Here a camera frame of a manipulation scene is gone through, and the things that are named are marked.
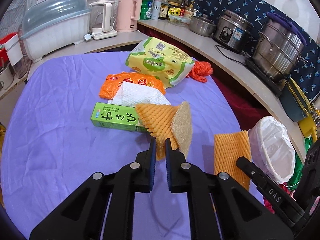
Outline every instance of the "qr code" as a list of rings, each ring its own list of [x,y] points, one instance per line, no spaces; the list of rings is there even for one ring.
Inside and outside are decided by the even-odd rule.
[[[161,42],[158,43],[158,45],[156,46],[156,49],[159,49],[159,50],[163,50],[165,47],[165,45]]]

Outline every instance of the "navy blue curtain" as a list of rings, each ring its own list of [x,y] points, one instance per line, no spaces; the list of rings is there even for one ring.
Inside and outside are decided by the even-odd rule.
[[[304,29],[276,7],[263,0],[189,0],[189,2],[190,1],[195,1],[194,8],[199,10],[200,15],[208,15],[209,19],[214,21],[215,24],[218,23],[220,15],[222,15],[225,10],[236,12],[251,22],[254,26],[251,31],[252,36],[244,48],[244,51],[249,55],[253,53],[259,40],[258,31],[262,29],[263,24],[268,20],[267,12],[277,13],[292,21],[307,41],[307,46],[304,48],[302,56],[307,59],[309,63],[298,63],[297,67],[293,69],[291,77],[297,82],[309,99],[313,99],[320,91],[319,46]]]

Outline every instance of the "green container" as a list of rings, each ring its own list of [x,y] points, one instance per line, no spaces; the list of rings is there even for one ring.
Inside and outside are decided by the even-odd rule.
[[[134,107],[117,106],[105,103],[96,103],[91,122],[94,126],[146,132],[147,129],[139,123],[139,117]]]
[[[148,20],[151,17],[153,0],[142,0],[140,20]]]

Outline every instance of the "metal screw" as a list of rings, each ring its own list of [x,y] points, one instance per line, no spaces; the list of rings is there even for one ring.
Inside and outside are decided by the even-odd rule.
[[[131,169],[137,169],[137,168],[139,168],[140,167],[140,164],[139,163],[131,163],[130,164],[130,168]]]
[[[228,173],[226,173],[226,172],[220,172],[219,173],[219,178],[220,179],[229,179],[229,174]]]
[[[92,175],[93,179],[101,179],[102,178],[102,173],[96,172],[95,174]]]
[[[191,164],[190,163],[182,163],[181,168],[183,168],[184,170],[188,170],[191,168]]]

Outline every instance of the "green bag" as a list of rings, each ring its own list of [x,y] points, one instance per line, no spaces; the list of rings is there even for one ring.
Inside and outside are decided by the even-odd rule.
[[[305,146],[306,146],[306,152],[308,152],[309,148],[311,147],[311,145],[313,143],[312,138],[311,137],[305,138],[304,142],[305,142]],[[302,164],[298,154],[296,153],[296,164],[294,167],[294,172],[293,172],[293,175],[289,179],[288,184],[287,184],[290,191],[294,191],[295,189],[297,189],[298,183],[299,183],[301,176],[302,176],[302,168],[303,168],[303,164]]]

